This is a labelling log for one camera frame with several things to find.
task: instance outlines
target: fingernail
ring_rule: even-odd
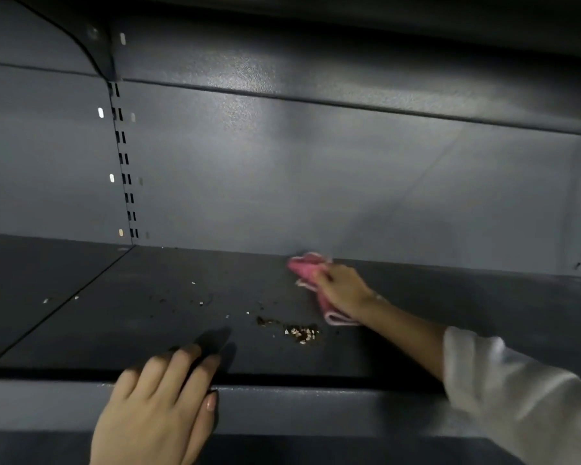
[[[217,392],[213,392],[209,395],[207,399],[207,411],[215,411],[215,406],[217,405]]]

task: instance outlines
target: white sleeve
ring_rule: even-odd
[[[469,413],[497,445],[527,465],[581,465],[581,380],[450,327],[443,383],[452,406]]]

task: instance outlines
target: pink cloth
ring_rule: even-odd
[[[332,326],[357,326],[359,323],[337,310],[327,300],[314,281],[315,274],[322,271],[323,264],[327,262],[330,261],[320,254],[310,252],[303,256],[290,258],[287,267],[299,276],[295,284],[317,293],[318,306],[323,312],[323,317],[327,324]]]

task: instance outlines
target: hand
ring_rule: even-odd
[[[193,464],[213,430],[217,392],[207,390],[220,362],[207,357],[181,389],[201,353],[190,345],[118,377],[95,427],[91,465]]]
[[[361,321],[362,308],[377,300],[353,268],[341,264],[325,264],[324,271],[315,274],[315,282],[334,307]]]

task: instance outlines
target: left hand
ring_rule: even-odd
[[[151,358],[141,373],[125,370],[101,413],[90,451],[91,465],[191,465],[209,438],[217,392],[207,394],[219,366],[202,361],[197,345]]]

